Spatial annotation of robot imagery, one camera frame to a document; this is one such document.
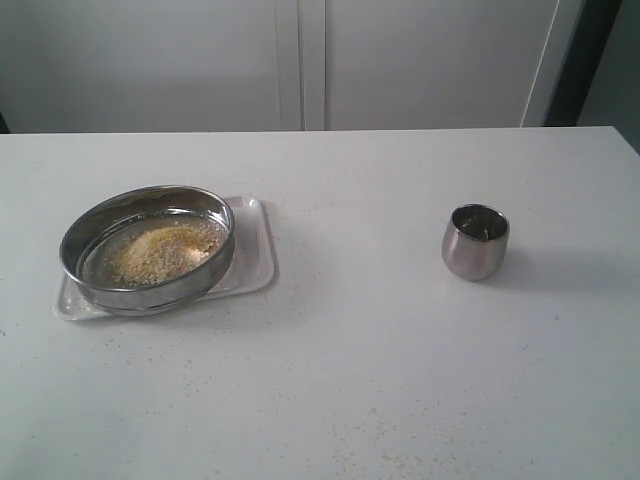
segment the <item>stainless steel bowl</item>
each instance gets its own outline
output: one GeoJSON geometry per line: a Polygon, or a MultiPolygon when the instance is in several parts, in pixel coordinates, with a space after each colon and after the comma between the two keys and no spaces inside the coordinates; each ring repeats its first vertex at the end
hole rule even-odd
{"type": "Polygon", "coordinates": [[[173,185],[142,188],[106,200],[76,220],[62,239],[60,260],[89,302],[119,315],[150,315],[193,300],[222,279],[233,260],[234,230],[231,207],[213,193],[173,185]],[[140,288],[112,287],[87,274],[85,264],[92,252],[123,228],[150,218],[178,216],[216,222],[226,232],[220,249],[193,270],[140,288]]]}

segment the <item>bowl rim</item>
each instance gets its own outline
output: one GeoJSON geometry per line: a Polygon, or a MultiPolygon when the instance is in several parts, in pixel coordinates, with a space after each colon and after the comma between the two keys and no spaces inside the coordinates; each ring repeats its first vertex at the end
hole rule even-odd
{"type": "Polygon", "coordinates": [[[202,270],[207,265],[209,265],[210,262],[213,262],[216,258],[218,258],[220,255],[222,255],[222,253],[227,249],[229,243],[231,243],[233,241],[234,233],[235,233],[235,217],[233,215],[233,210],[231,209],[229,204],[226,202],[226,200],[224,198],[222,198],[220,195],[217,195],[217,194],[215,194],[213,192],[205,190],[204,188],[192,187],[192,186],[188,186],[188,185],[155,185],[155,186],[137,188],[137,189],[134,189],[134,190],[130,190],[128,192],[120,193],[120,194],[115,195],[113,197],[107,198],[106,200],[103,200],[102,202],[98,203],[97,205],[94,205],[89,210],[84,212],[82,215],[80,215],[71,224],[71,226],[67,229],[67,231],[65,232],[64,236],[62,237],[62,241],[60,242],[60,247],[58,248],[58,256],[59,256],[60,263],[62,264],[62,268],[63,268],[65,274],[67,276],[69,276],[69,278],[71,280],[73,280],[79,286],[90,288],[92,290],[102,291],[102,292],[138,293],[138,292],[145,292],[145,291],[161,288],[161,287],[163,287],[165,285],[177,282],[177,281],[179,281],[179,280],[181,280],[181,279],[183,279],[183,278],[185,278],[185,277],[187,277],[189,275],[192,275],[194,272],[202,270]],[[220,248],[216,251],[216,253],[214,253],[207,260],[205,260],[200,265],[198,265],[196,268],[194,268],[192,270],[189,270],[189,271],[183,273],[182,275],[179,275],[177,277],[171,278],[169,280],[165,280],[164,282],[155,283],[153,285],[145,285],[145,286],[140,287],[140,288],[104,287],[104,286],[100,286],[100,285],[96,285],[94,283],[88,282],[86,280],[82,280],[82,279],[78,278],[78,276],[76,274],[74,274],[71,271],[69,271],[69,268],[66,265],[66,262],[64,261],[64,257],[63,257],[63,253],[62,252],[64,250],[64,247],[65,247],[66,243],[68,242],[68,237],[71,234],[71,231],[74,229],[74,227],[76,227],[82,221],[85,221],[88,218],[90,218],[98,210],[100,210],[101,207],[104,207],[105,205],[107,205],[107,204],[109,204],[111,202],[115,202],[117,200],[120,200],[120,199],[122,199],[124,197],[127,197],[129,195],[132,195],[134,193],[145,193],[147,191],[152,191],[152,190],[156,190],[157,191],[157,190],[171,190],[171,189],[190,190],[192,192],[197,192],[197,193],[204,194],[204,195],[206,195],[208,197],[211,197],[214,200],[220,202],[220,204],[225,209],[228,210],[228,213],[229,213],[229,215],[228,215],[228,218],[229,218],[229,230],[227,231],[227,235],[226,235],[226,237],[224,239],[224,242],[222,243],[220,248]]]}

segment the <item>white tray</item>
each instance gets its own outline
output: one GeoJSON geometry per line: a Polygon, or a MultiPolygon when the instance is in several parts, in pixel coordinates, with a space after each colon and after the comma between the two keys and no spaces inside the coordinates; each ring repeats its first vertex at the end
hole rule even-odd
{"type": "MultiPolygon", "coordinates": [[[[254,292],[266,287],[275,274],[271,239],[262,204],[249,195],[226,200],[236,221],[233,261],[222,280],[195,302],[254,292]]],[[[85,300],[75,283],[66,275],[62,279],[53,310],[64,320],[112,316],[85,300]]]]}

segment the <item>white wall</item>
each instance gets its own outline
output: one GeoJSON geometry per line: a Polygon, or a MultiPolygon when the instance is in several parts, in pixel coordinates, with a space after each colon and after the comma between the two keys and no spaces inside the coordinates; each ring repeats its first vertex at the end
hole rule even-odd
{"type": "Polygon", "coordinates": [[[640,152],[640,2],[625,0],[579,125],[613,125],[640,152]]]}
{"type": "Polygon", "coordinates": [[[532,122],[541,123],[580,6],[580,0],[327,0],[327,126],[520,126],[543,73],[545,91],[534,92],[541,112],[532,122]],[[553,59],[539,72],[543,54],[553,59]]]}
{"type": "Polygon", "coordinates": [[[13,132],[299,128],[295,4],[2,0],[0,111],[13,132]]]}

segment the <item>stainless steel cup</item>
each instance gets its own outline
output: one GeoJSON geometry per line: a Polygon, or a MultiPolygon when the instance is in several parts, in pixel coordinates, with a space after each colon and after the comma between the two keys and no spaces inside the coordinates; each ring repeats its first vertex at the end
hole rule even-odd
{"type": "Polygon", "coordinates": [[[463,205],[451,214],[442,259],[453,273],[473,282],[487,278],[504,260],[509,221],[485,205],[463,205]]]}

